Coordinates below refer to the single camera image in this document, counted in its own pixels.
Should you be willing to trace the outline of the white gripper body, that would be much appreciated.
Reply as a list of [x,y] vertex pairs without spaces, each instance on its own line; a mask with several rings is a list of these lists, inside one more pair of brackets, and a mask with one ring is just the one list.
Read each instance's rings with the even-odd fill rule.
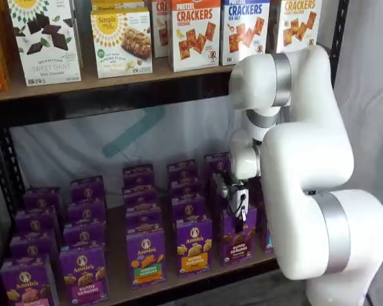
[[246,221],[249,204],[249,189],[246,184],[239,182],[229,187],[228,192],[228,207],[229,216],[241,218]]

